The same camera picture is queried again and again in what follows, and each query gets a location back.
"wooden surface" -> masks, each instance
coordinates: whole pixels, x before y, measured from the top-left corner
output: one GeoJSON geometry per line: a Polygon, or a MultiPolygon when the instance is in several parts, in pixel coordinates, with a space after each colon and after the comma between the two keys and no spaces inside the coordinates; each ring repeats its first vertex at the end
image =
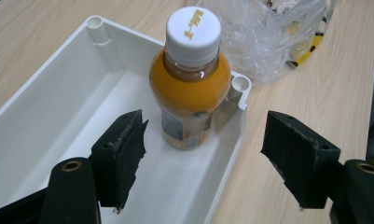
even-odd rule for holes
{"type": "MultiPolygon", "coordinates": [[[[100,15],[165,40],[165,22],[186,1],[0,2],[0,107],[88,17],[100,15]]],[[[314,54],[276,84],[251,91],[245,137],[213,223],[329,223],[328,211],[298,203],[262,147],[268,110],[289,114],[341,148],[340,161],[366,153],[374,82],[374,0],[338,0],[314,54]]]]}

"clear plastic bag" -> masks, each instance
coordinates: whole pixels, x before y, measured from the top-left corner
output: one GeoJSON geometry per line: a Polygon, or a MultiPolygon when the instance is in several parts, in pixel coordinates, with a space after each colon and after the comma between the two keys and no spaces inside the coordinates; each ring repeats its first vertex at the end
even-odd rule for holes
{"type": "Polygon", "coordinates": [[[336,0],[188,0],[221,20],[221,50],[253,85],[272,83],[317,47],[336,0]]]}

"screw hole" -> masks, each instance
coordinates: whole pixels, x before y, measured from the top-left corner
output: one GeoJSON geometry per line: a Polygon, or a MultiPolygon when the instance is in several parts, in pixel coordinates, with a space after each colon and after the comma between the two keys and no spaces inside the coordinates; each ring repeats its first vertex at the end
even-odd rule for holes
{"type": "Polygon", "coordinates": [[[74,170],[79,169],[82,166],[81,161],[69,161],[65,165],[62,166],[62,170],[64,172],[72,172],[74,170]]]}
{"type": "Polygon", "coordinates": [[[369,173],[369,174],[372,174],[372,175],[374,175],[374,166],[372,166],[372,165],[370,165],[370,164],[367,164],[367,163],[358,163],[357,164],[357,167],[360,169],[360,170],[362,170],[362,171],[364,171],[364,172],[366,172],[366,173],[369,173]]]}

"plastic bottle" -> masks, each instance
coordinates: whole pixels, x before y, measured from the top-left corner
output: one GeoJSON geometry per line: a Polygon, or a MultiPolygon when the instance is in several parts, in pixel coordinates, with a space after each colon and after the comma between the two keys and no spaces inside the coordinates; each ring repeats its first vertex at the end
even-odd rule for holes
{"type": "Polygon", "coordinates": [[[202,7],[181,8],[167,22],[166,44],[151,64],[150,85],[162,111],[163,136],[173,147],[201,145],[227,95],[231,75],[219,51],[220,33],[217,16],[202,7]]]}

